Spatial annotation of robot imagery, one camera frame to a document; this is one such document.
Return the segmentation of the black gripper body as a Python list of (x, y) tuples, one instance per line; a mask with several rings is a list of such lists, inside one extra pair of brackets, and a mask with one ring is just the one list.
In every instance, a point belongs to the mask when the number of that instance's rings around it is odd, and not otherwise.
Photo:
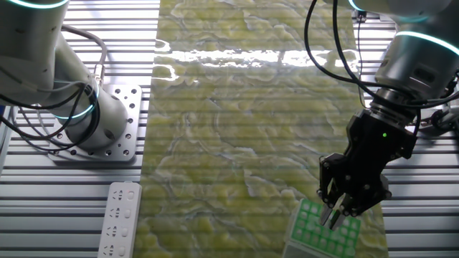
[(346, 132), (346, 172), (352, 179), (378, 179), (389, 162), (410, 158), (417, 141), (410, 131), (386, 123), (368, 110), (353, 115)]

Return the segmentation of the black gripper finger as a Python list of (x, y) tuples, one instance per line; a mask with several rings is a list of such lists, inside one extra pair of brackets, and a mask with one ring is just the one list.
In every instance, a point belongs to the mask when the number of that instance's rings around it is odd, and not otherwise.
[(320, 216), (321, 226), (341, 226), (346, 218), (338, 209), (334, 212), (333, 208), (338, 199), (344, 194), (339, 190), (335, 180), (337, 173), (343, 168), (345, 156), (339, 153), (332, 153), (325, 157), (320, 157), (320, 183), (317, 194), (323, 202)]
[[(345, 189), (339, 188), (339, 190), (344, 194), (338, 199), (331, 215), (339, 209), (346, 218), (348, 216), (357, 217), (381, 201), (392, 197), (388, 180), (381, 174), (377, 176), (376, 181), (358, 184), (354, 178), (346, 175), (342, 188)], [(333, 231), (338, 227), (340, 226), (328, 226)]]

